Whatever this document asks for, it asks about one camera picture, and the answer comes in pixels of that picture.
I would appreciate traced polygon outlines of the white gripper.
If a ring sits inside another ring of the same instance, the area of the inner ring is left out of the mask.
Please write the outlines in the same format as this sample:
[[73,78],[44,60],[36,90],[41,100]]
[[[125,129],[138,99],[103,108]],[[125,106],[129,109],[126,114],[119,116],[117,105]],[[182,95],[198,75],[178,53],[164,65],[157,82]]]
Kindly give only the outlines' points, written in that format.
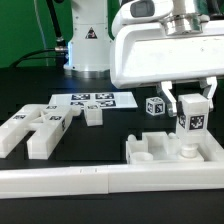
[[111,46],[110,77],[117,88],[157,84],[170,117],[177,115],[172,82],[200,78],[203,96],[213,110],[217,78],[224,76],[224,21],[210,21],[199,34],[168,36],[160,23],[123,27]]

